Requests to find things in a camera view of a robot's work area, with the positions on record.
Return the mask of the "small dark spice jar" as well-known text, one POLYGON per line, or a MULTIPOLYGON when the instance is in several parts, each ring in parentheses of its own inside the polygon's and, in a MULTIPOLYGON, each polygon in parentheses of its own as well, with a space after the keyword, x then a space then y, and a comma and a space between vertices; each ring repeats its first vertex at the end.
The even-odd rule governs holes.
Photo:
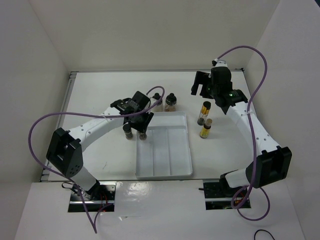
POLYGON ((141 140, 141 141, 144 141, 147 139, 147 131, 137 131, 137 135, 138 135, 138 138, 141 140))
POLYGON ((122 127, 123 132, 127 140, 131 140, 133 138, 132 128, 129 124, 125 124, 122 127))

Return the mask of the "white-filled jar black cap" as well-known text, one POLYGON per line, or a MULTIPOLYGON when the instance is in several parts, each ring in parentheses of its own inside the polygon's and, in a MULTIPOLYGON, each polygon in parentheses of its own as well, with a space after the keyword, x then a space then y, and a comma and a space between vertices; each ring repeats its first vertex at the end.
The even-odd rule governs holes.
MULTIPOLYGON (((156 103, 159 99, 160 99, 161 95, 156 92, 152 97, 151 97, 151 104, 153 105, 154 103, 156 103)), ((157 103, 157 105, 155 105, 152 109, 151 109, 152 112, 162 112, 163 111, 163 101, 159 101, 157 103)))

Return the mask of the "tall gold-banded bottle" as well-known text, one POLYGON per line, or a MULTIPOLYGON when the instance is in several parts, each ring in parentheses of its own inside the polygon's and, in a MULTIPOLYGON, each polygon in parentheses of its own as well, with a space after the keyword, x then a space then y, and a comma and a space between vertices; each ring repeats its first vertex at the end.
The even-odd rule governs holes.
POLYGON ((207 120, 211 109, 211 103, 209 101, 204 101, 197 119, 197 124, 203 126, 207 120))

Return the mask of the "small yellow-label bottle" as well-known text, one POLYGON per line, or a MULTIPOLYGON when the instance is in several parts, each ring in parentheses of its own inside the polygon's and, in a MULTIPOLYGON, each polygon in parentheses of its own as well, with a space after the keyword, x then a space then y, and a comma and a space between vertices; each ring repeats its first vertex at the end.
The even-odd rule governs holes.
POLYGON ((213 121, 212 121, 211 118, 208 118, 205 121, 205 123, 204 123, 204 125, 203 125, 203 127, 202 127, 202 129, 201 129, 201 131, 199 133, 199 136, 201 138, 206 139, 209 136, 209 133, 210 133, 210 130, 211 130, 211 127, 212 127, 212 122, 213 121))

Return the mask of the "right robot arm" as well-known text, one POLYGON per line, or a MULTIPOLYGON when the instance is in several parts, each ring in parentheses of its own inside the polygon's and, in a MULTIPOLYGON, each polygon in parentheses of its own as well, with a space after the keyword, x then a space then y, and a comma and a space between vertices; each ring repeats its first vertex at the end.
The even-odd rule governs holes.
POLYGON ((232 74, 226 65, 213 67, 209 73, 197 71, 191 94, 213 99, 237 126, 252 148, 255 159, 246 168, 224 173, 219 179, 219 191, 231 197, 241 187, 257 189, 287 177, 292 151, 282 147, 265 130, 242 90, 234 89, 232 74))

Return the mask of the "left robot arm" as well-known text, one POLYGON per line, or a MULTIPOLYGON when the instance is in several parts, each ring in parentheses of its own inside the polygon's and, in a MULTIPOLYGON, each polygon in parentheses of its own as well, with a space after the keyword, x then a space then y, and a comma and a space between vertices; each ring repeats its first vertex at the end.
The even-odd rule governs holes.
POLYGON ((99 138, 122 126, 145 134, 154 115, 145 111, 150 105, 150 98, 137 91, 131 98, 111 103, 98 118, 69 130, 58 128, 53 132, 46 158, 65 178, 79 185, 88 200, 102 196, 105 188, 84 166, 83 152, 99 138))

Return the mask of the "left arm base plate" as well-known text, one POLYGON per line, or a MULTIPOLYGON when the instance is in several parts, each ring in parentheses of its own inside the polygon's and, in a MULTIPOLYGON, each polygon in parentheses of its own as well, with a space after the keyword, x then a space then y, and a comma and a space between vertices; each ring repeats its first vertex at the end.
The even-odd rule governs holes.
MULTIPOLYGON (((70 199, 68 204, 69 213, 83 213, 85 208, 78 189, 69 182, 63 182, 61 187, 70 190, 70 199)), ((114 212, 115 210, 116 182, 102 181, 98 193, 90 196, 82 190, 82 198, 85 202, 88 212, 114 212)))

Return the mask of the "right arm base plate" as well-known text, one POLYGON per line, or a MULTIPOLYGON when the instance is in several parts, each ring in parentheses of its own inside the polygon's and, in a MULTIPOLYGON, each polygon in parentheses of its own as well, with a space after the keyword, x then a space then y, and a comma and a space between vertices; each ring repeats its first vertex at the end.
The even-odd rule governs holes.
POLYGON ((204 194, 206 210, 229 210, 232 209, 232 197, 239 189, 223 188, 218 179, 205 179, 199 191, 204 194))

